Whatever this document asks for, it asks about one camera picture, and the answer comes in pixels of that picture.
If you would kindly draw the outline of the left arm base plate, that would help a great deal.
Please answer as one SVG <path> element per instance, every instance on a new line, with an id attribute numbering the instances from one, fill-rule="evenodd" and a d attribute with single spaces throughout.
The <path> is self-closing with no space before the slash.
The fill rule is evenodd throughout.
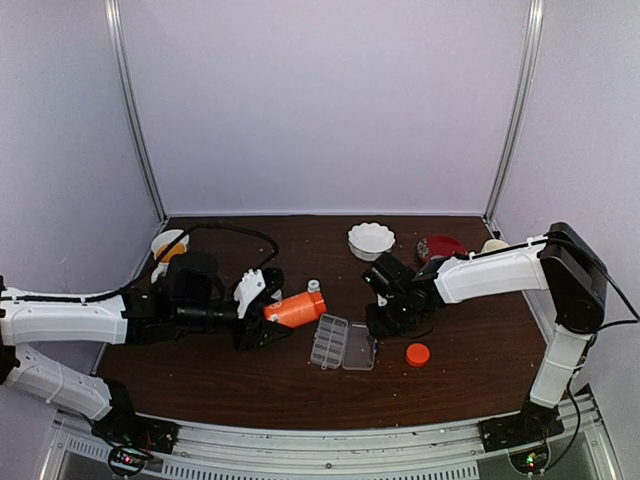
<path id="1" fill-rule="evenodd" d="M 170 421 L 113 412 L 90 421 L 92 433 L 111 446 L 130 447 L 143 453 L 171 454 L 179 426 Z"/>

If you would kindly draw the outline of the clear plastic pill organizer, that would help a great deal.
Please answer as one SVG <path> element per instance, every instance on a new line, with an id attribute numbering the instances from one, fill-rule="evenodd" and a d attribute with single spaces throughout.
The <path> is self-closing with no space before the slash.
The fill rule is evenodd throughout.
<path id="1" fill-rule="evenodd" d="M 314 334 L 310 363 L 322 370 L 371 371 L 377 350 L 377 340 L 366 324 L 323 314 Z"/>

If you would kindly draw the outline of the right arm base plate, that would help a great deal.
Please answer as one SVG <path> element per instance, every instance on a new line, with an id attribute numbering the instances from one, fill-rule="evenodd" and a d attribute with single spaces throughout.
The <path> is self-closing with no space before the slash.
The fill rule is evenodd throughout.
<path id="1" fill-rule="evenodd" d="M 548 436 L 565 431 L 558 418 L 546 422 L 522 412 L 483 420 L 478 423 L 478 429 L 486 453 L 542 442 Z"/>

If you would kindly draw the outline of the orange bottle cap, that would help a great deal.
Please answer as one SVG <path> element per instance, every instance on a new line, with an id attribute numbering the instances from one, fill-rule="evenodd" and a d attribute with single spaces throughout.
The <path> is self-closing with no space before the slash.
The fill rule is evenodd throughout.
<path id="1" fill-rule="evenodd" d="M 412 343 L 405 352 L 406 362 L 415 368 L 424 367 L 431 358 L 430 349 L 422 343 Z"/>

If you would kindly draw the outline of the orange pill bottle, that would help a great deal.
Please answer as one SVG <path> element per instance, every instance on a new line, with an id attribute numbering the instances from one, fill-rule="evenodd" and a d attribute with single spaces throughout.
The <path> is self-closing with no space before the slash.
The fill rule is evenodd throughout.
<path id="1" fill-rule="evenodd" d="M 317 321 L 327 312 L 324 297 L 318 292 L 302 292 L 263 309 L 267 321 L 298 328 Z"/>

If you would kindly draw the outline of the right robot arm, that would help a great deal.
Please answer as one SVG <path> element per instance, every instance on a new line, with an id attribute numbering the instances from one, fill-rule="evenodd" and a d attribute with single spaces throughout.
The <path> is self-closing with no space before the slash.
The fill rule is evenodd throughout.
<path id="1" fill-rule="evenodd" d="M 604 324 L 607 274 L 603 261 L 563 222 L 516 245 L 453 253 L 419 269 L 382 253 L 362 275 L 375 297 L 366 320 L 375 336 L 394 336 L 444 309 L 548 294 L 555 312 L 552 339 L 512 423 L 517 438 L 530 442 L 550 426 L 566 387 Z"/>

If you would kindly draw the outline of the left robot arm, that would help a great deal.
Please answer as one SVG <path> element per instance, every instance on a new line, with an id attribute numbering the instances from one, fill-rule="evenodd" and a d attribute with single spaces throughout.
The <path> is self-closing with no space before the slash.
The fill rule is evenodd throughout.
<path id="1" fill-rule="evenodd" d="M 150 345 L 228 329 L 236 349 L 252 350 L 264 339 L 262 308 L 283 284 L 279 268 L 250 269 L 227 296 L 215 258 L 190 252 L 173 257 L 146 289 L 63 297 L 11 288 L 1 298 L 1 383 L 104 422 L 121 443 L 133 444 L 143 436 L 144 424 L 123 385 L 76 371 L 31 345 Z"/>

